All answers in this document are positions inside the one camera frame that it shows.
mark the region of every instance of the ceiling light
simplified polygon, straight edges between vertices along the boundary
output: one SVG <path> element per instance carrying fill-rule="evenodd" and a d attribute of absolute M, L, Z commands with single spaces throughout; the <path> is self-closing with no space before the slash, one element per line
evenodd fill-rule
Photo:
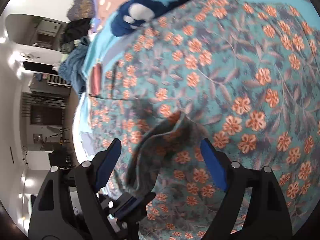
<path fill-rule="evenodd" d="M 33 186 L 34 183 L 35 182 L 33 181 L 33 179 L 26 179 L 26 181 L 24 182 L 24 185 L 26 187 L 31 187 L 31 186 Z"/>
<path fill-rule="evenodd" d="M 15 62 L 16 62 L 15 55 L 12 54 L 8 59 L 8 63 L 9 63 L 10 66 L 12 66 Z"/>
<path fill-rule="evenodd" d="M 24 227 L 24 230 L 25 230 L 26 232 L 29 231 L 29 224 L 30 224 L 30 220 L 29 220 L 29 219 L 24 220 L 24 222 L 23 222 L 23 227 Z"/>
<path fill-rule="evenodd" d="M 19 218 L 19 219 L 18 219 L 18 223 L 19 223 L 20 225 L 22 225 L 23 222 L 24 222 L 24 220 L 26 220 L 25 217 Z"/>
<path fill-rule="evenodd" d="M 22 75 L 22 72 L 23 72 L 24 68 L 23 67 L 19 67 L 18 70 L 17 70 L 17 78 L 21 79 L 21 75 Z"/>

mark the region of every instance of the orange flower pattern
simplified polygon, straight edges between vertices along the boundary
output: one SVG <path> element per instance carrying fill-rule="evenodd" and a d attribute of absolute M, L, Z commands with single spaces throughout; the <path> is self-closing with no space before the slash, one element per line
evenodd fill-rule
<path fill-rule="evenodd" d="M 278 21 L 278 25 L 284 33 L 291 35 L 290 26 L 287 23 L 285 23 L 284 21 Z"/>
<path fill-rule="evenodd" d="M 215 133 L 213 136 L 213 140 L 213 146 L 219 149 L 223 149 L 229 143 L 229 137 L 223 131 Z"/>
<path fill-rule="evenodd" d="M 294 54 L 289 55 L 289 62 L 291 64 L 291 67 L 294 70 L 300 69 L 301 63 L 300 63 L 300 60 L 298 60 L 296 55 L 294 55 Z"/>
<path fill-rule="evenodd" d="M 292 43 L 295 45 L 297 51 L 304 49 L 303 38 L 301 36 L 295 34 L 292 38 Z"/>
<path fill-rule="evenodd" d="M 264 120 L 265 114 L 263 112 L 257 112 L 254 110 L 250 114 L 250 119 L 245 122 L 245 126 L 247 128 L 252 128 L 253 131 L 259 131 L 265 129 L 267 123 Z"/>
<path fill-rule="evenodd" d="M 180 61 L 183 56 L 183 53 L 181 50 L 176 50 L 174 53 L 172 53 L 172 58 L 174 61 Z"/>
<path fill-rule="evenodd" d="M 183 37 L 181 35 L 176 35 L 172 39 L 172 44 L 175 46 L 181 45 L 183 41 Z"/>
<path fill-rule="evenodd" d="M 195 28 L 192 25 L 187 25 L 182 28 L 182 31 L 185 35 L 190 36 L 193 34 L 194 29 Z"/>
<path fill-rule="evenodd" d="M 267 83 L 271 83 L 270 70 L 268 68 L 259 68 L 256 73 L 256 79 L 262 86 Z"/>
<path fill-rule="evenodd" d="M 241 118 L 229 115 L 226 117 L 226 122 L 223 124 L 222 130 L 228 135 L 235 135 L 242 131 L 241 122 Z"/>
<path fill-rule="evenodd" d="M 287 181 L 290 180 L 290 178 L 291 178 L 291 174 L 290 173 L 281 175 L 281 177 L 279 179 L 279 185 L 283 186 Z"/>
<path fill-rule="evenodd" d="M 193 180 L 195 182 L 200 182 L 200 183 L 206 183 L 208 180 L 209 176 L 206 174 L 206 171 L 204 169 L 194 169 L 193 170 Z"/>
<path fill-rule="evenodd" d="M 297 162 L 298 159 L 300 159 L 301 157 L 301 153 L 300 153 L 300 148 L 299 147 L 295 147 L 290 149 L 289 151 L 289 156 L 287 157 L 287 163 L 290 164 L 295 164 Z"/>
<path fill-rule="evenodd" d="M 175 161 L 180 164 L 186 164 L 191 160 L 189 152 L 188 151 L 183 151 L 177 153 L 177 157 L 175 158 Z"/>
<path fill-rule="evenodd" d="M 247 3 L 245 3 L 245 4 L 242 6 L 242 8 L 243 8 L 247 13 L 253 13 L 253 12 L 254 12 L 253 8 L 252 8 L 249 4 L 247 4 Z"/>
<path fill-rule="evenodd" d="M 289 185 L 287 190 L 287 197 L 294 199 L 299 191 L 299 182 L 294 182 Z"/>
<path fill-rule="evenodd" d="M 315 143 L 313 141 L 313 137 L 309 136 L 305 142 L 304 142 L 304 152 L 306 154 L 309 154 L 311 152 L 311 149 L 315 146 Z"/>
<path fill-rule="evenodd" d="M 264 8 L 264 10 L 272 17 L 277 17 L 277 10 L 273 8 L 271 5 L 268 5 Z"/>
<path fill-rule="evenodd" d="M 279 152 L 281 151 L 285 152 L 287 149 L 289 149 L 290 143 L 291 143 L 291 137 L 288 135 L 288 132 L 284 132 L 278 138 L 277 150 Z"/>
<path fill-rule="evenodd" d="M 186 64 L 186 67 L 188 69 L 197 69 L 197 63 L 198 63 L 198 60 L 196 59 L 195 56 L 193 56 L 192 54 L 190 54 L 189 56 L 187 56 L 184 60 L 185 64 Z"/>
<path fill-rule="evenodd" d="M 193 195 L 197 195 L 199 188 L 196 186 L 196 183 L 188 183 L 187 184 L 187 190 L 189 193 L 193 194 Z"/>
<path fill-rule="evenodd" d="M 173 175 L 174 175 L 174 177 L 175 177 L 176 179 L 179 179 L 179 180 L 185 178 L 185 175 L 184 175 L 183 171 L 177 171 L 177 170 L 175 170 L 175 171 L 173 172 Z"/>
<path fill-rule="evenodd" d="M 160 88 L 158 92 L 156 92 L 156 98 L 158 98 L 159 102 L 166 100 L 168 98 L 167 93 L 168 93 L 167 89 Z"/>
<path fill-rule="evenodd" d="M 239 150 L 247 154 L 249 151 L 255 150 L 257 144 L 257 137 L 254 134 L 244 134 L 241 137 L 241 142 L 238 143 Z"/>
<path fill-rule="evenodd" d="M 201 66 L 210 65 L 211 64 L 211 53 L 207 51 L 206 49 L 202 51 L 202 53 L 199 55 L 199 61 Z"/>
<path fill-rule="evenodd" d="M 308 35 L 312 34 L 312 29 L 310 28 L 310 26 L 308 25 L 307 22 L 302 22 L 301 25 L 302 25 L 302 28 L 306 34 L 308 34 Z"/>
<path fill-rule="evenodd" d="M 201 195 L 203 197 L 212 197 L 215 189 L 212 185 L 204 186 L 201 188 Z"/>
<path fill-rule="evenodd" d="M 201 52 L 202 43 L 198 39 L 188 41 L 188 45 L 191 52 Z"/>
<path fill-rule="evenodd" d="M 300 172 L 298 174 L 298 178 L 306 180 L 310 175 L 311 171 L 312 171 L 312 167 L 311 167 L 310 161 L 306 161 L 305 163 L 302 163 L 300 166 Z"/>
<path fill-rule="evenodd" d="M 232 110 L 239 115 L 248 113 L 251 110 L 250 99 L 248 97 L 236 98 L 233 103 Z"/>
<path fill-rule="evenodd" d="M 286 35 L 286 34 L 283 35 L 280 40 L 281 40 L 282 45 L 284 46 L 285 49 L 293 50 L 292 42 L 290 41 L 288 35 Z"/>
<path fill-rule="evenodd" d="M 263 13 L 263 12 L 259 12 L 258 13 L 258 18 L 261 19 L 261 20 L 268 20 L 269 16 L 266 15 L 265 13 Z"/>
<path fill-rule="evenodd" d="M 201 155 L 202 137 L 245 167 L 270 166 L 291 213 L 298 204 L 304 219 L 314 202 L 320 139 L 318 30 L 301 16 L 284 17 L 286 11 L 293 14 L 287 5 L 200 1 L 137 30 L 118 64 L 110 72 L 102 68 L 101 94 L 88 101 L 95 149 L 104 149 L 115 137 L 122 143 L 114 171 L 118 176 L 108 183 L 112 197 L 119 197 L 121 187 L 143 194 L 154 186 L 158 194 L 140 223 L 144 237 L 147 223 L 164 239 L 204 235 L 207 227 L 198 225 L 207 221 L 198 217 L 199 210 L 212 220 L 208 206 L 218 209 L 222 192 Z M 222 18 L 213 15 L 218 12 Z M 197 22 L 201 13 L 205 18 Z M 143 187 L 128 184 L 129 176 Z M 246 209 L 240 211 L 236 230 Z M 177 217 L 193 219 L 198 230 L 186 231 Z M 165 230 L 159 234 L 157 227 Z"/>
<path fill-rule="evenodd" d="M 267 25 L 263 27 L 263 32 L 267 37 L 274 38 L 275 37 L 275 29 L 271 25 Z"/>
<path fill-rule="evenodd" d="M 159 113 L 162 114 L 163 117 L 169 117 L 171 115 L 171 107 L 169 105 L 161 105 Z"/>
<path fill-rule="evenodd" d="M 187 197 L 187 205 L 194 206 L 198 204 L 198 200 L 195 197 Z"/>
<path fill-rule="evenodd" d="M 158 23 L 161 28 L 166 28 L 168 26 L 166 20 L 167 20 L 167 17 L 164 17 L 164 16 L 158 19 Z"/>
<path fill-rule="evenodd" d="M 199 83 L 200 77 L 196 72 L 192 72 L 190 75 L 187 75 L 187 85 L 189 87 L 196 87 Z"/>
<path fill-rule="evenodd" d="M 312 51 L 312 54 L 315 56 L 317 54 L 317 45 L 315 40 L 309 41 L 309 45 Z"/>
<path fill-rule="evenodd" d="M 276 105 L 279 103 L 279 95 L 277 90 L 271 90 L 270 88 L 267 89 L 266 92 L 266 99 L 265 101 L 269 104 L 271 108 L 275 108 Z"/>
<path fill-rule="evenodd" d="M 227 14 L 228 14 L 228 12 L 227 12 L 226 9 L 223 8 L 223 7 L 215 8 L 215 9 L 213 10 L 213 13 L 212 13 L 212 15 L 213 15 L 214 17 L 217 17 L 217 18 L 219 18 L 219 19 L 223 19 L 225 16 L 227 16 Z"/>
<path fill-rule="evenodd" d="M 308 188 L 310 188 L 310 187 L 311 187 L 311 183 L 310 183 L 310 182 L 304 184 L 304 185 L 301 187 L 301 190 L 300 190 L 300 192 L 299 192 L 299 195 L 305 195 L 305 194 L 307 193 L 307 191 L 308 191 Z"/>
<path fill-rule="evenodd" d="M 206 15 L 205 15 L 205 13 L 203 13 L 203 12 L 201 12 L 201 13 L 199 13 L 199 14 L 197 14 L 196 16 L 195 16 L 195 20 L 197 21 L 197 22 L 202 22 L 202 21 L 204 21 L 205 19 L 206 19 Z"/>
<path fill-rule="evenodd" d="M 291 13 L 294 15 L 294 16 L 300 16 L 300 13 L 296 10 L 296 8 L 293 8 L 292 6 L 289 6 L 290 8 L 290 11 Z"/>

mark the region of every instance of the bed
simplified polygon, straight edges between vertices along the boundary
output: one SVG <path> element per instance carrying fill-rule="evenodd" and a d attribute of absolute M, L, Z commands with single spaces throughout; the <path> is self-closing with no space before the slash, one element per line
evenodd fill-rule
<path fill-rule="evenodd" d="M 247 2 L 247 3 L 285 3 L 285 4 L 289 4 L 291 7 L 294 7 L 297 9 L 297 11 L 299 11 L 301 13 L 301 15 L 303 16 L 303 18 L 306 20 L 306 22 L 308 23 L 308 25 L 310 26 L 310 28 L 314 28 L 314 29 L 320 29 L 320 17 L 317 14 L 316 9 L 314 8 L 314 6 L 310 3 L 309 0 L 239 0 L 243 3 Z M 85 60 L 85 64 L 84 64 L 84 68 L 83 68 L 83 74 L 85 74 L 87 77 L 89 77 L 89 73 L 91 71 L 91 69 L 97 64 L 97 60 L 99 60 L 99 63 L 102 65 L 102 80 L 101 83 L 105 84 L 105 79 L 108 76 L 108 73 L 112 70 L 112 66 L 120 59 L 122 59 L 124 57 L 124 50 L 121 48 L 126 47 L 126 45 L 130 45 L 132 43 L 132 37 L 134 37 L 134 35 L 129 35 L 129 37 L 123 37 L 123 38 L 118 38 L 112 35 L 111 30 L 110 30 L 110 24 L 112 22 L 113 17 L 115 17 L 116 15 L 113 14 L 110 16 L 110 18 L 105 22 L 105 25 L 102 27 L 102 29 L 100 29 L 100 33 L 98 35 L 96 35 L 96 37 L 94 38 L 92 44 L 90 45 L 90 48 L 88 50 L 88 54 Z M 110 53 L 109 50 L 111 49 L 115 49 L 116 52 L 112 52 Z M 74 127 L 73 127 L 73 138 L 74 138 L 74 145 L 75 145 L 75 150 L 76 150 L 76 155 L 78 158 L 79 163 L 83 162 L 84 160 L 90 160 L 93 158 L 95 152 L 90 152 L 87 150 L 84 150 L 81 147 L 81 133 L 88 133 L 90 132 L 88 130 L 87 124 L 88 122 L 90 123 L 89 120 L 90 117 L 89 115 L 93 114 L 93 110 L 91 109 L 92 107 L 92 98 L 86 96 L 85 94 L 83 94 L 81 96 L 81 100 L 79 102 L 79 106 L 77 107 L 76 113 L 75 113 L 75 117 L 74 117 Z M 83 120 L 85 120 L 85 122 L 87 122 L 84 126 L 85 128 L 82 128 L 83 125 L 79 125 L 79 124 L 83 124 Z M 98 140 L 100 141 L 100 146 L 107 146 L 108 142 L 105 139 L 105 137 L 103 135 L 101 135 L 101 138 L 98 138 Z M 95 149 L 93 151 L 97 151 L 98 149 L 100 149 L 97 145 L 95 146 Z M 126 169 L 127 166 L 125 164 L 122 163 L 122 166 L 118 166 L 119 169 Z M 165 179 L 162 179 L 160 182 L 158 181 L 158 183 L 163 185 L 166 185 L 168 182 L 166 182 Z M 115 187 L 114 182 L 111 182 L 111 184 L 109 184 L 109 188 L 111 189 L 111 191 L 113 190 L 113 187 Z M 113 196 L 116 196 L 119 194 L 119 192 L 115 193 L 111 192 L 111 194 L 113 194 Z M 217 192 L 217 201 L 222 199 L 222 194 Z M 304 213 L 303 211 L 299 210 L 299 214 L 297 214 L 295 217 L 296 218 L 292 218 L 292 223 L 294 223 L 293 225 L 293 232 L 296 233 L 299 228 L 303 225 L 303 223 L 307 220 L 308 216 L 310 215 L 311 211 L 314 209 L 314 207 L 316 206 L 316 204 L 319 201 L 319 197 L 320 197 L 320 193 L 319 190 L 315 191 L 314 195 L 312 198 L 310 198 L 309 200 L 307 200 L 308 202 L 310 202 L 309 204 L 309 209 L 308 212 Z M 152 225 L 154 225 L 154 223 L 157 221 L 156 219 L 156 212 L 158 211 L 164 211 L 165 210 L 165 206 L 163 206 L 163 202 L 165 199 L 165 194 L 158 196 L 158 202 L 157 203 L 153 203 L 153 206 L 150 207 L 150 210 L 148 212 L 148 214 L 150 214 L 148 216 L 148 220 L 147 220 L 147 225 L 144 228 L 144 237 L 146 239 L 148 239 L 148 237 L 146 237 L 146 235 L 149 234 L 148 232 L 148 228 L 151 228 Z M 303 205 L 306 204 L 305 200 L 303 200 L 302 202 L 300 202 L 300 204 L 297 206 L 294 206 L 295 209 L 300 209 Z M 293 206 L 288 203 L 288 208 L 289 208 L 289 212 L 293 213 Z M 239 217 L 239 221 L 236 224 L 235 230 L 239 230 L 241 229 L 241 226 L 243 225 L 243 221 L 245 219 L 245 214 L 241 214 L 241 216 Z M 167 237 L 168 239 L 171 237 L 175 238 L 175 237 L 179 237 L 181 235 L 181 233 L 179 231 L 175 231 L 175 224 L 174 223 L 169 223 L 168 226 L 166 226 L 165 228 L 165 234 L 164 236 Z M 184 236 L 187 239 L 190 238 L 201 238 L 202 233 L 199 234 L 193 234 L 193 235 L 189 235 L 188 230 L 184 230 L 183 231 Z M 151 239 L 158 239 L 160 236 L 157 235 L 156 233 L 152 233 L 152 236 L 149 236 Z"/>

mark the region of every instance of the light blue sheet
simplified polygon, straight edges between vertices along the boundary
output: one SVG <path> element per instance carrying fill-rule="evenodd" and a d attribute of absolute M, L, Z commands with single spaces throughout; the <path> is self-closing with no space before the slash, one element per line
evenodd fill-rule
<path fill-rule="evenodd" d="M 84 60 L 84 65 L 82 68 L 82 74 L 84 77 L 88 78 L 90 70 L 93 66 L 102 61 L 106 52 L 117 42 L 119 39 L 111 33 L 110 24 L 115 17 L 116 12 L 113 13 L 109 19 L 106 21 L 103 29 L 98 33 L 94 40 L 91 42 L 90 47 L 87 52 L 87 56 Z"/>

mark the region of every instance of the blue gripper pad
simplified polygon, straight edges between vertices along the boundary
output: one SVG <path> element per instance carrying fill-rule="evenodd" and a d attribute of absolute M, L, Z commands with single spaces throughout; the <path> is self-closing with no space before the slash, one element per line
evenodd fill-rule
<path fill-rule="evenodd" d="M 216 158 L 213 148 L 205 140 L 202 140 L 200 150 L 216 186 L 226 192 L 228 189 L 226 171 Z"/>
<path fill-rule="evenodd" d="M 95 192 L 104 187 L 121 155 L 121 142 L 116 140 L 113 145 L 107 149 L 106 157 L 96 173 Z"/>

